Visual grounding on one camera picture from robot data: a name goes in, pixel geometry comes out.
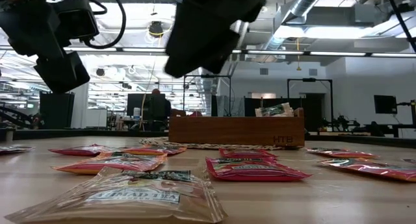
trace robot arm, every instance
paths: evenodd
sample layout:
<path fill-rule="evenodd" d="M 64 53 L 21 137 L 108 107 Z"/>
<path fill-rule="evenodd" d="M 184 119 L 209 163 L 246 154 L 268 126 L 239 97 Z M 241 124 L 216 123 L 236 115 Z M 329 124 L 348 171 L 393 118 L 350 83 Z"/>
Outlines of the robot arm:
<path fill-rule="evenodd" d="M 89 1 L 104 11 L 93 12 Z M 126 15 L 120 0 L 122 28 L 107 45 L 90 43 L 99 34 L 94 14 L 107 9 L 95 0 L 0 0 L 0 27 L 19 55 L 37 55 L 35 70 L 55 93 L 70 91 L 90 80 L 76 52 L 63 48 L 78 39 L 94 49 L 116 45 L 124 34 Z M 175 25 L 166 54 L 165 72 L 182 77 L 199 67 L 220 73 L 236 47 L 239 34 L 230 30 L 238 19 L 253 22 L 266 0 L 183 0 L 177 4 Z"/>

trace black monitor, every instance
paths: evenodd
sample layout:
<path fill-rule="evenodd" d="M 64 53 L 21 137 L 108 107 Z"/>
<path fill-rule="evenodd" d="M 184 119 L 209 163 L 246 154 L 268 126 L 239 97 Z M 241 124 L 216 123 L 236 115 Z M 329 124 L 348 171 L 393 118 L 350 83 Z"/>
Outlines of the black monitor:
<path fill-rule="evenodd" d="M 135 107 L 142 108 L 144 94 L 132 93 L 127 96 L 127 115 L 133 116 Z M 166 96 L 164 94 L 146 94 L 143 106 L 143 119 L 167 118 Z"/>
<path fill-rule="evenodd" d="M 397 114 L 397 102 L 395 96 L 374 95 L 376 114 Z"/>

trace woven placemat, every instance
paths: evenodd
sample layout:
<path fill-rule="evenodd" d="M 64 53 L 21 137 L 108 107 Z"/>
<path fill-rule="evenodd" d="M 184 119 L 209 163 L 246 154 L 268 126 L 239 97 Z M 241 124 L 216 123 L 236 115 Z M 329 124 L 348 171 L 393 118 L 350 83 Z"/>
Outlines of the woven placemat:
<path fill-rule="evenodd" d="M 213 143 L 175 143 L 169 142 L 168 137 L 145 138 L 138 141 L 142 144 L 164 145 L 164 146 L 183 146 L 189 149 L 266 149 L 266 150 L 285 150 L 301 149 L 304 146 L 282 147 L 275 145 L 225 145 Z"/>

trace wooden box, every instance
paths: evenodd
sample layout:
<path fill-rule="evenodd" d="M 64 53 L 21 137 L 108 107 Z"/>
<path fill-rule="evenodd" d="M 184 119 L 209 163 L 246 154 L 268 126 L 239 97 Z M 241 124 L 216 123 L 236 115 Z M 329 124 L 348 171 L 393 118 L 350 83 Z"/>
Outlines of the wooden box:
<path fill-rule="evenodd" d="M 304 146 L 304 110 L 295 117 L 174 117 L 169 141 L 240 145 Z"/>

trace table surface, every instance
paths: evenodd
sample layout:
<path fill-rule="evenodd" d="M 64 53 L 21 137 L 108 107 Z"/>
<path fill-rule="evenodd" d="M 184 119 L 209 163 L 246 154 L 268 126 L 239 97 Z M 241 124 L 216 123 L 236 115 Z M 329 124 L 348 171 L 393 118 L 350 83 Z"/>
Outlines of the table surface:
<path fill-rule="evenodd" d="M 76 137 L 22 140 L 0 145 L 34 146 L 30 153 L 0 157 L 0 215 L 10 214 L 55 197 L 90 178 L 55 171 L 50 166 L 76 162 L 85 157 L 64 156 L 47 149 L 98 143 L 134 145 L 137 138 Z M 306 142 L 306 147 L 347 148 L 380 155 L 380 162 L 412 167 L 401 158 L 416 158 L 415 149 L 344 142 Z M 318 166 L 325 159 L 305 150 L 273 151 L 279 161 L 313 174 L 302 182 L 213 181 L 216 194 L 229 217 L 228 223 L 414 223 L 416 184 L 395 182 Z M 189 149 L 171 156 L 161 169 L 192 169 L 204 158 L 218 157 L 215 150 Z M 0 224 L 10 223 L 0 218 Z"/>

